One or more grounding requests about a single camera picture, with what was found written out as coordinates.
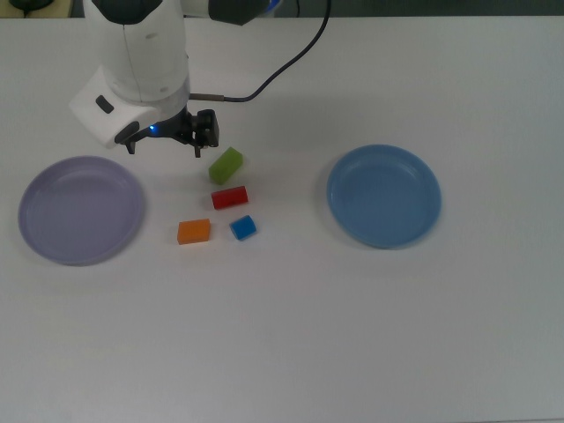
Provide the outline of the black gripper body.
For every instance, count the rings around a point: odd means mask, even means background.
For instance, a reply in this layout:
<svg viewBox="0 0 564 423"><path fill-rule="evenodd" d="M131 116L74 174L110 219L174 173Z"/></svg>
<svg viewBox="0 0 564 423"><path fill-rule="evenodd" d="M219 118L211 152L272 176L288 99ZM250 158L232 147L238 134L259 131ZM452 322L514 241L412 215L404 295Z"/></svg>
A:
<svg viewBox="0 0 564 423"><path fill-rule="evenodd" d="M181 144L192 141L191 114L182 110L177 115L152 125L152 137L171 138Z"/></svg>

